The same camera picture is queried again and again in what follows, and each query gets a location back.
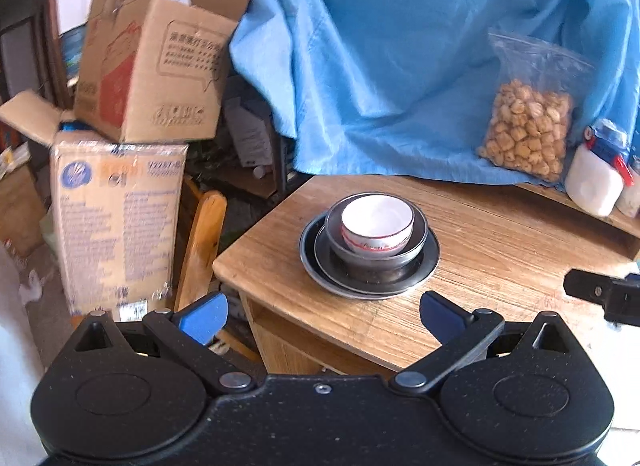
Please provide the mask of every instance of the wooden table edge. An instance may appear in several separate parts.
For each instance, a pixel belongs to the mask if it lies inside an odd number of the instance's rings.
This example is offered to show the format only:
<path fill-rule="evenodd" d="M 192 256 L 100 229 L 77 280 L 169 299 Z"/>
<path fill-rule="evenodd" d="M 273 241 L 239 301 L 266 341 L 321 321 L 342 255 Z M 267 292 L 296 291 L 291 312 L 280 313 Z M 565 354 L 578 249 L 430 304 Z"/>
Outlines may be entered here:
<path fill-rule="evenodd" d="M 370 362 L 372 362 L 372 363 L 374 363 L 376 365 L 379 365 L 381 367 L 385 367 L 386 369 L 394 370 L 396 372 L 399 371 L 399 370 L 402 370 L 402 367 L 398 367 L 397 365 L 394 365 L 392 363 L 385 362 L 384 360 L 381 360 L 376 356 L 364 353 L 364 352 L 362 352 L 361 350 L 359 350 L 359 349 L 357 349 L 355 347 L 351 347 L 349 345 L 346 345 L 346 344 L 344 344 L 343 341 L 337 340 L 336 338 L 332 337 L 329 334 L 321 333 L 320 331 L 316 330 L 311 325 L 307 325 L 305 323 L 300 322 L 300 320 L 293 318 L 288 313 L 284 312 L 282 309 L 279 309 L 277 306 L 271 305 L 270 303 L 264 302 L 260 298 L 255 297 L 253 294 L 247 292 L 242 287 L 239 287 L 238 284 L 236 284 L 233 279 L 227 279 L 227 277 L 225 276 L 225 270 L 224 269 L 220 269 L 220 266 L 216 265 L 216 261 L 213 262 L 213 272 L 214 272 L 214 275 L 216 276 L 216 278 L 218 280 L 220 280 L 222 283 L 226 283 L 227 285 L 233 287 L 240 294 L 243 294 L 243 295 L 249 297 L 255 303 L 258 303 L 259 305 L 261 305 L 265 309 L 268 309 L 269 311 L 275 313 L 276 315 L 278 315 L 281 318 L 287 320 L 288 322 L 290 322 L 290 323 L 292 323 L 294 325 L 297 325 L 301 329 L 308 331 L 309 333 L 313 334 L 315 337 L 321 338 L 324 341 L 328 341 L 332 345 L 340 347 L 341 349 L 343 349 L 345 351 L 348 351 L 348 352 L 350 352 L 352 354 L 356 354 L 356 356 L 359 356 L 359 357 L 361 357 L 361 358 L 363 358 L 363 359 L 365 359 L 367 361 L 370 361 Z"/>

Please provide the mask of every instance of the wooden chair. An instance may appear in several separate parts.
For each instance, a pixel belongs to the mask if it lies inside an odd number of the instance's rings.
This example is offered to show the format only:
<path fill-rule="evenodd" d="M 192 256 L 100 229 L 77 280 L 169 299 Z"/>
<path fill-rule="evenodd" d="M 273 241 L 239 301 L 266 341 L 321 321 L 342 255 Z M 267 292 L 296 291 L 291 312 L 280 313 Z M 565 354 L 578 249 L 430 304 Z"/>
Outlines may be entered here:
<path fill-rule="evenodd" d="M 184 178 L 174 253 L 173 285 L 176 294 L 167 300 L 167 307 L 179 311 L 208 292 L 225 212 L 226 198 L 220 192 L 202 193 L 191 178 Z M 77 327 L 83 318 L 74 316 L 73 326 Z M 261 362 L 257 353 L 225 329 L 216 336 L 246 358 Z"/>

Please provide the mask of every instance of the screw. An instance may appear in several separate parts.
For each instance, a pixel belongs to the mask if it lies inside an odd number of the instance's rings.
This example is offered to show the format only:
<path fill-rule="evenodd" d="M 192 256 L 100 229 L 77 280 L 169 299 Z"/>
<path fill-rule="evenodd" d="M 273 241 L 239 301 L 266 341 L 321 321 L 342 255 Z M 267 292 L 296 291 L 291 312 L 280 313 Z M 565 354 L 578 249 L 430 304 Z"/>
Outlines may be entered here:
<path fill-rule="evenodd" d="M 220 376 L 220 385 L 236 390 L 251 385 L 251 376 L 244 372 L 227 372 Z"/>
<path fill-rule="evenodd" d="M 403 386 L 404 388 L 420 388 L 427 384 L 427 378 L 420 372 L 414 372 L 412 370 L 405 370 L 400 372 L 395 377 L 396 385 Z"/>
<path fill-rule="evenodd" d="M 332 388 L 324 383 L 319 383 L 314 386 L 314 390 L 316 391 L 316 394 L 329 394 L 332 391 Z"/>

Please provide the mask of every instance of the snack in bag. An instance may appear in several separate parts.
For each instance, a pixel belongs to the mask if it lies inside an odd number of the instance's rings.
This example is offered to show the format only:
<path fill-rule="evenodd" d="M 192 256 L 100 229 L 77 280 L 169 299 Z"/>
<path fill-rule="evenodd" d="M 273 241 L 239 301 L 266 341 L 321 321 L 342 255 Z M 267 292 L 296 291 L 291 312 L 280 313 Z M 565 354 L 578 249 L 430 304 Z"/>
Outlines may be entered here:
<path fill-rule="evenodd" d="M 478 155 L 496 166 L 558 182 L 573 109 L 588 91 L 593 66 L 542 40 L 498 32 L 500 85 Z"/>

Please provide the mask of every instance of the blue logo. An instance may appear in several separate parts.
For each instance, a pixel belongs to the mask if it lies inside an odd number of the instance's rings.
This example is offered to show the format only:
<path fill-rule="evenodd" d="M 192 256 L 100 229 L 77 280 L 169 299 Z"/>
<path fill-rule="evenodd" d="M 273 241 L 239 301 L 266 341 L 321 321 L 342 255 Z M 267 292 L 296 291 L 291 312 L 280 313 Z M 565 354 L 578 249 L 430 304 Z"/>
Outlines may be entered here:
<path fill-rule="evenodd" d="M 79 188 L 91 181 L 91 166 L 84 161 L 73 161 L 65 166 L 60 176 L 65 188 Z"/>

